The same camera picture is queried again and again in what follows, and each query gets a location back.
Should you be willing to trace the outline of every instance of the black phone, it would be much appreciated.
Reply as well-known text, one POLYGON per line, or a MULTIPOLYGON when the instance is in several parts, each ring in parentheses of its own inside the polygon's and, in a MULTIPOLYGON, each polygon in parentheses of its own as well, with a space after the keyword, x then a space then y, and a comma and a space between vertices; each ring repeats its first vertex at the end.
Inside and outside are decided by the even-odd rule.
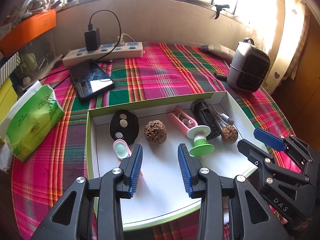
POLYGON ((113 80, 93 60, 74 65, 69 71, 81 100, 94 98, 115 86, 113 80))

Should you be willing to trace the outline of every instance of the green tissue package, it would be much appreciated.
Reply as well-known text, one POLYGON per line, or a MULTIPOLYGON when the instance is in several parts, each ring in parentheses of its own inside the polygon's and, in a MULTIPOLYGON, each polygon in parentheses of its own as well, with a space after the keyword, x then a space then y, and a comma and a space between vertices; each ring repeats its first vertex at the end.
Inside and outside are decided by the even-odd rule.
POLYGON ((0 138, 25 162, 64 115, 54 90, 36 82, 0 124, 0 138))

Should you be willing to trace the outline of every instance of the walnut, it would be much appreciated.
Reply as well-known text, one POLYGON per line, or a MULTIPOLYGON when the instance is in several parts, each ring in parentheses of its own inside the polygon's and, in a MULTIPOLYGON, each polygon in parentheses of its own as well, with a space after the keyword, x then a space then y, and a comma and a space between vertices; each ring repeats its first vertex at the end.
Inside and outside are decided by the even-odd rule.
POLYGON ((227 125, 222 128, 221 137, 225 143, 235 143, 238 139, 238 131, 234 126, 227 125))
POLYGON ((144 128, 144 135, 148 142, 161 144, 167 139, 167 129, 159 120, 150 121, 144 128))

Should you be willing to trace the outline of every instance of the table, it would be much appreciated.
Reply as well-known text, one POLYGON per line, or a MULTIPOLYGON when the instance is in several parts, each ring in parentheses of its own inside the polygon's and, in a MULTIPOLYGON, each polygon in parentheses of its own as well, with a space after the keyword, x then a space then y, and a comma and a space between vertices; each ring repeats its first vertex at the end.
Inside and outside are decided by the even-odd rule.
MULTIPOLYGON (((235 92, 213 78, 213 73, 227 74, 221 58, 203 53, 198 47, 163 43, 143 43, 142 59, 117 59, 100 66, 115 81, 115 88, 88 102, 81 103, 69 72, 51 75, 45 83, 55 88, 64 116, 49 132, 30 159, 21 163, 14 159, 12 197, 21 236, 28 240, 49 209, 71 183, 86 175, 85 130, 87 110, 108 105, 152 98, 225 91, 233 96, 254 127, 276 135, 293 134, 292 128, 273 99, 260 88, 253 94, 235 92)), ((61 65, 52 71, 64 69, 61 65)), ((298 171, 282 152, 272 149, 278 164, 298 171)), ((197 230, 199 211, 163 225, 136 232, 126 232, 134 239, 187 239, 197 230)))

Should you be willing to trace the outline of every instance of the black power adapter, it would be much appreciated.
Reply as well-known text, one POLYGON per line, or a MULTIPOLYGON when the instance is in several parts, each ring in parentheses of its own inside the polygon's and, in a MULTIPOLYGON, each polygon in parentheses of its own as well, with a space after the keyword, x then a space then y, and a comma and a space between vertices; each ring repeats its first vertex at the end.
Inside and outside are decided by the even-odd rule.
POLYGON ((92 24, 89 24, 88 31, 84 32, 84 39, 87 51, 97 50, 101 45, 99 28, 93 29, 92 24))

